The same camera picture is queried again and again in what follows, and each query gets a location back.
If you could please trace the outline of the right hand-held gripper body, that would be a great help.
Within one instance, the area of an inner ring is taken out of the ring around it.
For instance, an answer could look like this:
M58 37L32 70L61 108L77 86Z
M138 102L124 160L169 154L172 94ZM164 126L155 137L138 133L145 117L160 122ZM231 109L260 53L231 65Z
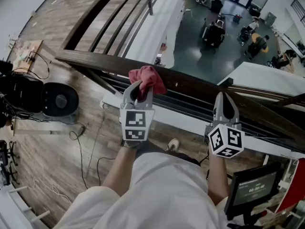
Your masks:
M244 151L244 132L238 120L234 123L210 123L204 135L208 137L213 155L234 157Z

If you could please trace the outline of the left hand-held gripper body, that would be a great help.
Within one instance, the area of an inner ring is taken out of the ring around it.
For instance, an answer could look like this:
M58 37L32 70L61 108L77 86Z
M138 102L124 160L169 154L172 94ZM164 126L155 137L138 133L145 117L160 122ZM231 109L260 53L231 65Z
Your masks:
M122 103L120 107L120 122L124 141L146 141L155 110L145 107L135 107L130 103Z

